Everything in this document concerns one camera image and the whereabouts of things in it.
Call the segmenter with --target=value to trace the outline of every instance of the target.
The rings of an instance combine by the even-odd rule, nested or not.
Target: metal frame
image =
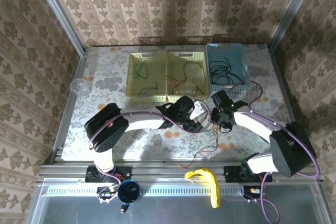
[[[277,79],[278,79],[278,82],[279,82],[279,85],[280,85],[280,90],[281,90],[281,94],[282,94],[282,97],[283,97],[283,101],[284,101],[285,106],[287,108],[287,111],[289,113],[289,118],[292,121],[295,121],[296,118],[295,118],[295,114],[294,114],[294,111],[292,109],[292,105],[291,105],[290,98],[289,98],[289,93],[290,92],[289,92],[289,87],[288,87],[287,81],[280,71],[280,67],[279,67],[278,61],[276,59],[276,56],[270,50],[269,50],[269,53],[271,55],[271,60],[272,60],[272,64],[273,64],[273,67],[274,67],[274,71],[275,71],[275,74],[277,76]]]
[[[82,42],[80,41],[74,27],[72,26],[71,22],[69,21],[65,11],[63,10],[59,0],[47,0],[50,7],[54,11],[56,17],[60,21],[63,29],[69,36],[69,39],[71,40],[73,46],[77,50],[79,56],[82,56],[84,54],[84,46]]]
[[[88,51],[84,57],[80,60],[78,68],[76,70],[76,77],[79,78],[82,76],[83,70],[85,68],[85,60],[87,58]],[[288,86],[284,80],[277,60],[274,54],[270,54],[272,58],[272,63],[280,84],[280,89],[285,101],[285,105],[289,111],[289,117],[291,120],[295,120],[292,107],[290,105],[289,95],[288,95]],[[53,165],[43,165],[41,167],[39,177],[37,180],[37,195],[34,202],[32,202],[31,208],[37,209],[34,213],[30,213],[27,223],[34,223],[30,221],[39,220],[41,214],[43,213],[45,196],[47,195],[49,186],[65,186],[65,188],[76,187],[81,188],[85,184],[85,174],[87,167],[93,165],[92,162],[64,162],[61,159],[62,147],[66,139],[67,129],[71,120],[71,115],[73,108],[75,106],[76,97],[69,96],[67,102],[68,109],[66,107],[67,114],[62,118],[61,126],[59,133],[57,135],[57,141],[54,146],[54,151],[50,164]],[[189,160],[182,160],[179,163],[181,165],[189,164]],[[132,166],[132,178],[137,180],[144,187],[165,187],[165,188],[179,188],[184,190],[189,188],[191,182],[184,179],[185,170],[177,168],[171,160],[157,160],[150,162],[142,161],[121,161],[116,162],[116,166]],[[228,184],[225,182],[224,176],[224,166],[227,165],[240,165],[240,162],[237,160],[226,160],[226,161],[195,161],[193,166],[194,169],[207,167],[211,169],[218,180],[219,186],[224,190],[224,188],[230,186],[238,186],[238,184]],[[313,175],[315,173],[315,168],[313,166],[307,167],[303,170],[304,173]],[[314,200],[317,206],[318,214],[321,219],[321,223],[333,223],[331,217],[331,212],[327,204],[325,194],[322,190],[321,184],[323,180],[313,180],[308,178],[303,178],[298,175],[294,175],[291,178],[285,178],[280,174],[273,174],[274,182],[268,184],[268,186],[277,186],[277,185],[309,185],[314,196]],[[206,189],[206,185],[199,178],[193,178],[193,186],[200,187],[201,189]]]
[[[181,161],[181,165],[186,165],[189,161]],[[43,165],[37,179],[37,191],[34,200],[31,202],[31,211],[26,223],[39,223],[45,207],[47,197],[55,196],[92,196],[95,197],[95,188],[98,184],[85,183],[87,167],[93,165],[91,162],[84,163],[55,163],[54,165]],[[176,167],[175,164],[163,161],[152,162],[116,162],[117,166],[132,166],[132,179],[138,181],[145,190],[145,196],[199,196],[208,195],[207,183],[201,177],[184,179],[186,170]],[[211,169],[218,180],[218,185],[222,195],[240,194],[242,185],[255,185],[251,183],[226,183],[224,176],[224,166],[240,165],[238,161],[195,161],[193,169],[207,167]],[[314,167],[310,166],[303,170],[308,174],[314,174]],[[267,186],[277,185],[309,185],[317,205],[321,223],[333,223],[327,208],[326,200],[320,183],[323,180],[306,179],[298,175],[285,178],[279,174],[273,174],[274,181]],[[156,189],[173,190],[170,195],[162,195]]]
[[[88,56],[88,52],[85,51],[84,55],[79,58],[74,79],[81,78],[83,76],[87,56]],[[64,143],[65,143],[65,140],[68,134],[68,129],[69,129],[72,113],[75,108],[76,99],[77,99],[77,96],[73,92],[70,92],[67,103],[64,108],[64,113],[61,119],[61,124],[58,128],[54,147],[52,149],[52,153],[51,153],[51,156],[48,162],[49,165],[52,165],[55,162],[58,149],[64,146]]]
[[[269,50],[274,52],[277,46],[279,45],[282,37],[284,36],[287,28],[294,19],[298,9],[300,8],[303,0],[290,0],[288,6],[282,15],[277,28],[275,29],[271,41],[269,43]]]

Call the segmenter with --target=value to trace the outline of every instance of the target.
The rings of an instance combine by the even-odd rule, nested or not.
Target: patterned wall
[[[336,0],[304,0],[276,56],[336,210]]]
[[[60,0],[88,46],[268,43],[289,0]]]
[[[46,0],[0,0],[0,223],[23,223],[77,62]]]

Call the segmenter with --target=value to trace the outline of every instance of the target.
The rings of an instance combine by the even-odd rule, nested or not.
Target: blue basket
[[[219,60],[223,61],[224,57],[227,58],[229,63],[232,66],[231,72],[239,76],[242,80],[249,80],[250,75],[248,73],[248,67],[245,57],[245,48],[243,44],[240,43],[209,43],[206,44],[206,56],[207,56],[207,66],[208,66],[208,75],[209,75],[209,86],[210,92],[218,92],[220,90],[228,91],[233,84],[227,84],[225,78],[218,79],[217,84],[212,84],[210,77],[210,62]],[[236,84],[240,80],[234,76],[230,76],[233,80],[233,83]],[[231,93],[244,93],[250,88],[250,83],[245,82],[244,84],[237,85],[231,91]]]

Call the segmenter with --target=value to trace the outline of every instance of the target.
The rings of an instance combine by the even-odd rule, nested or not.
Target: table
[[[96,47],[91,48],[86,61],[83,78],[89,82],[91,96],[77,99],[71,118],[67,138],[62,150],[64,161],[92,161],[88,149],[88,138],[84,124],[106,104],[114,102],[120,108],[148,109],[153,103],[129,103],[125,96],[125,84],[129,55],[132,52],[153,51],[203,51],[204,45],[196,46],[127,46],[127,47]],[[289,113],[284,105],[280,86],[271,62],[266,45],[246,45],[246,57],[250,77],[259,82],[264,94],[253,106],[261,114],[273,119],[288,122]],[[253,87],[244,95],[230,95],[236,100],[251,101],[258,95]],[[211,98],[206,101],[211,108]],[[113,148],[113,159],[123,160],[168,160],[192,159],[201,148],[213,150],[214,136],[188,134],[176,127],[166,130],[137,130],[126,132]],[[264,152],[269,149],[258,135],[250,130],[234,126],[228,134],[219,133],[219,148],[213,153],[201,153],[200,159],[223,160],[241,159],[250,154]]]

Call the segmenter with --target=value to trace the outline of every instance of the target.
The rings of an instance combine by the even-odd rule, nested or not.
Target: yellow basket
[[[141,68],[140,74],[146,77],[147,69],[148,77],[136,78],[135,69],[140,69],[143,62],[146,62],[146,66]],[[130,55],[125,92],[130,102],[166,101],[166,65],[166,52],[137,52]]]
[[[174,84],[179,84],[180,82],[175,81],[171,78],[168,78],[173,84],[167,81],[167,97],[169,102],[176,102],[181,96],[187,95],[191,99],[199,99],[205,101],[209,96],[209,80],[208,80],[208,72],[206,66],[206,59],[203,52],[168,52],[167,53],[167,75],[176,79],[176,80],[184,80],[184,65],[185,65],[185,74],[188,80],[177,86],[180,93],[177,89],[174,88]],[[204,92],[202,94],[199,90],[195,94],[196,91],[196,82],[198,87]]]

